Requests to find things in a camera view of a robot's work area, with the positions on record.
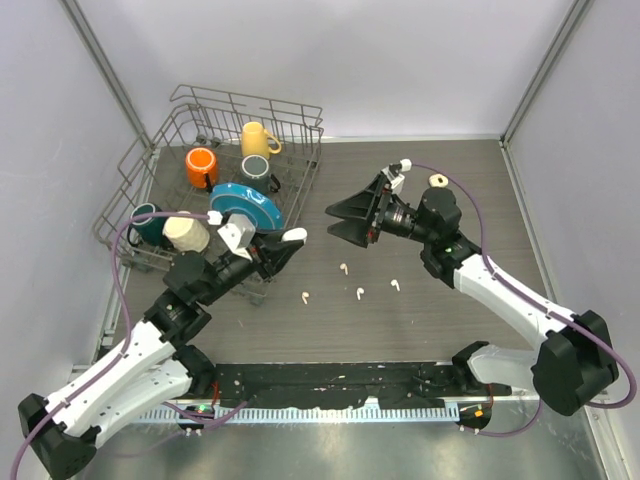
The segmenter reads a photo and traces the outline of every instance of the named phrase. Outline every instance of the yellow mug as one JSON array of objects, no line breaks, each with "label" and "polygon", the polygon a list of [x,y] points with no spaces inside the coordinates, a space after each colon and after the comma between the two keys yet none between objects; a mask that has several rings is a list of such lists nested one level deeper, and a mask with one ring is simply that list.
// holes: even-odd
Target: yellow mug
[{"label": "yellow mug", "polygon": [[[269,138],[278,144],[278,148],[269,146]],[[260,122],[249,122],[242,127],[242,156],[260,155],[269,158],[272,153],[280,153],[282,144]]]}]

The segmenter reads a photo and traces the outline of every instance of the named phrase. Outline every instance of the plate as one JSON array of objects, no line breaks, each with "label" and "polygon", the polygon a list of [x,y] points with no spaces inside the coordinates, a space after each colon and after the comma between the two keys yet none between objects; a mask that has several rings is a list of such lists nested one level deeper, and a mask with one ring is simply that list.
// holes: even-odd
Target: plate
[{"label": "plate", "polygon": [[241,213],[260,230],[280,230],[284,219],[278,207],[257,190],[238,183],[216,185],[209,195],[212,210]]}]

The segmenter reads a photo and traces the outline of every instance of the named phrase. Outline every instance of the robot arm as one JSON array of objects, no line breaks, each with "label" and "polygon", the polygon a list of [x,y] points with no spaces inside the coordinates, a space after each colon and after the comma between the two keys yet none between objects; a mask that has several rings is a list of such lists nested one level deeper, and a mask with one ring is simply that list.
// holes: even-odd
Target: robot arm
[{"label": "robot arm", "polygon": [[[18,406],[26,437],[47,413],[67,404],[31,444],[54,480],[81,471],[110,437],[154,406],[187,393],[207,394],[215,366],[188,345],[211,320],[202,305],[211,305],[254,273],[271,280],[306,241],[302,228],[260,232],[243,215],[233,214],[225,223],[213,213],[210,223],[224,223],[218,233],[229,251],[214,263],[196,252],[178,254],[163,279],[168,288],[133,328],[126,353],[121,342],[60,390],[46,398],[31,394]],[[66,401],[118,356],[111,370]]]},{"label": "robot arm", "polygon": [[576,315],[553,304],[483,257],[481,249],[460,232],[462,212],[446,188],[446,179],[440,178],[439,184],[436,178],[417,208],[404,203],[398,194],[402,172],[410,169],[409,160],[389,165],[363,191],[329,206],[326,213],[342,221],[328,232],[363,248],[375,243],[382,231],[422,244],[420,258],[434,278],[487,306],[531,345],[528,351],[487,342],[468,346],[453,357],[464,380],[535,390],[552,409],[567,416],[612,384],[618,378],[615,361],[550,313],[561,314],[610,346],[605,321],[591,311]]}]

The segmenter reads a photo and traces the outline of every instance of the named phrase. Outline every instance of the mug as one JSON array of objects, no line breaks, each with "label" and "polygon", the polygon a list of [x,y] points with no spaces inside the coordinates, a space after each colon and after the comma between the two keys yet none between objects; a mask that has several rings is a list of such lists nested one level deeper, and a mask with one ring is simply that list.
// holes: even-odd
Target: mug
[{"label": "mug", "polygon": [[[133,218],[136,215],[161,211],[162,209],[154,203],[143,203],[142,205],[138,205],[134,208],[133,212],[131,212],[130,218]],[[139,222],[133,222],[129,225],[129,229],[127,231],[127,241],[129,242],[129,245],[135,248],[144,242],[153,247],[171,248],[171,242],[169,242],[167,237],[162,233],[162,229],[164,228],[166,221],[167,217],[152,217]],[[131,241],[130,235],[132,229],[140,235],[139,242]]]},{"label": "mug", "polygon": [[209,245],[211,234],[195,218],[169,217],[162,232],[181,252],[202,252]]},{"label": "mug", "polygon": [[[268,139],[273,140],[278,148],[271,148]],[[249,122],[242,127],[242,156],[260,155],[267,160],[272,153],[280,153],[282,144],[260,122]]]},{"label": "mug", "polygon": [[240,173],[242,183],[263,195],[277,193],[282,185],[276,176],[269,173],[269,162],[260,155],[249,155],[242,160]]},{"label": "mug", "polygon": [[185,158],[187,178],[196,188],[204,188],[211,193],[218,181],[218,158],[208,148],[198,147],[190,150]]}]

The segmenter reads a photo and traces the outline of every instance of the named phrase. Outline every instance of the metal wire basket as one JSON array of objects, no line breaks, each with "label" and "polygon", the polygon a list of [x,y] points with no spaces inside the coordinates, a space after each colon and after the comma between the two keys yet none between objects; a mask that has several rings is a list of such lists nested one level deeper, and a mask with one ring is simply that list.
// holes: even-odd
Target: metal wire basket
[{"label": "metal wire basket", "polygon": [[[175,251],[145,244],[134,247],[125,238],[115,245],[117,227],[145,202],[165,211],[209,210],[208,193],[187,179],[185,156],[196,146],[211,148],[218,159],[219,183],[242,183],[240,138],[243,125],[251,121],[262,123],[282,144],[282,151],[269,160],[282,187],[269,197],[282,213],[285,228],[298,224],[320,166],[320,107],[190,85],[179,85],[170,102],[171,114],[155,136],[137,138],[118,162],[122,182],[93,225],[100,243],[115,248],[125,266],[168,270]],[[205,255],[214,260],[225,247],[215,232],[211,233]],[[256,275],[235,291],[259,304],[267,285]]]}]

